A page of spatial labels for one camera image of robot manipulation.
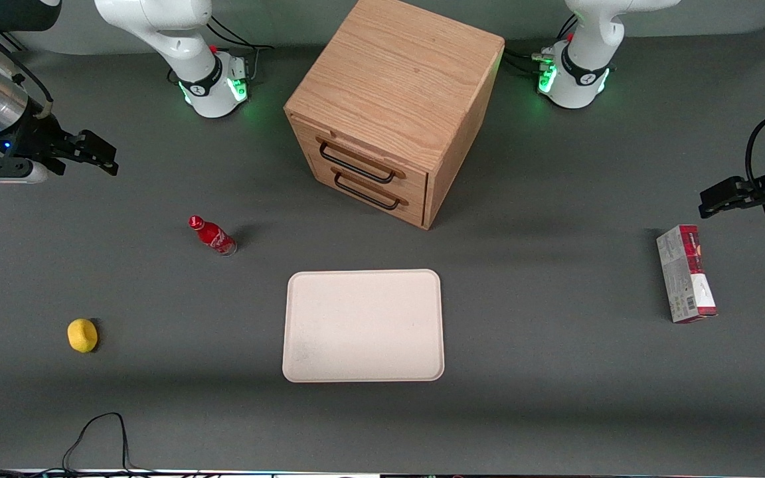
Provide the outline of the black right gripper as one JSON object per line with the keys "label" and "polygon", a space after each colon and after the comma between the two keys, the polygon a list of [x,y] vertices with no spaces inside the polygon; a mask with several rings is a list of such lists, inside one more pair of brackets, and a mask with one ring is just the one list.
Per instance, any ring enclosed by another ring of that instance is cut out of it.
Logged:
{"label": "black right gripper", "polygon": [[63,175],[63,161],[99,167],[115,177],[118,149],[90,130],[67,134],[54,118],[19,119],[0,132],[0,181],[45,181]]}

